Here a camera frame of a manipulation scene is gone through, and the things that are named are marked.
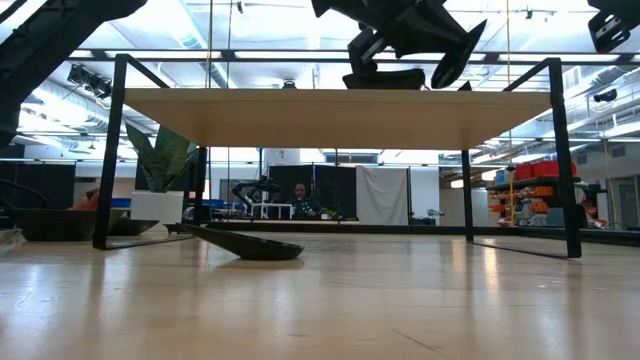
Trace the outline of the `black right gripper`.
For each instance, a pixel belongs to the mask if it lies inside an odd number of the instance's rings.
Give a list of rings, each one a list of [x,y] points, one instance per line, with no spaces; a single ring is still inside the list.
[[[598,53],[609,53],[629,39],[639,25],[639,0],[587,0],[599,12],[588,22]]]

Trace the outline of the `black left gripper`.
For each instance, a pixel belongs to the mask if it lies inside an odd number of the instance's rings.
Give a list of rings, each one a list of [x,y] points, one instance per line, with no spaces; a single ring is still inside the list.
[[[440,0],[312,0],[311,4],[317,17],[333,10],[369,27],[349,43],[355,75],[375,73],[374,57],[387,44],[397,55],[445,53],[432,75],[433,89],[446,88],[461,76],[486,27],[482,21],[467,32]]]

